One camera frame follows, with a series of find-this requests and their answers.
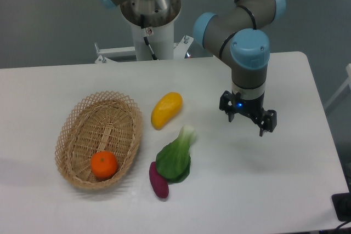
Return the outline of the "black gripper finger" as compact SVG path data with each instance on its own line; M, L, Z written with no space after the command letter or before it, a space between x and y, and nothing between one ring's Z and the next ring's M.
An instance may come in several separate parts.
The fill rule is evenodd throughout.
M220 97L219 101L219 109L225 112L228 116L229 122L232 122L235 116L235 107L232 104L232 98L232 93L226 90Z
M264 110L258 120L259 136L262 137L264 133L272 133L277 126L277 112L275 110Z

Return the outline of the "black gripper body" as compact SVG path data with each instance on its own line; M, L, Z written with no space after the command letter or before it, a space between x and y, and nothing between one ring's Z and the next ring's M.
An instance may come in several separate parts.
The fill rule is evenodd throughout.
M252 100L242 99L240 93L232 93L232 95L232 104L235 107L235 114L241 114L251 119L253 123L258 124L258 120L262 114L262 109L264 109L264 94Z

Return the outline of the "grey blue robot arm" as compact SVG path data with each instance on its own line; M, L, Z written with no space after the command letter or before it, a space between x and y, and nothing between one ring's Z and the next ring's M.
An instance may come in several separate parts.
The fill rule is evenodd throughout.
M100 0L106 8L119 7L133 31L136 58L173 59L174 27L181 0ZM286 0L234 0L227 15L200 15L193 26L194 41L231 69L232 89L220 97L219 108L232 120L249 118L261 133L277 125L274 110L263 107L269 39L262 28L282 17Z

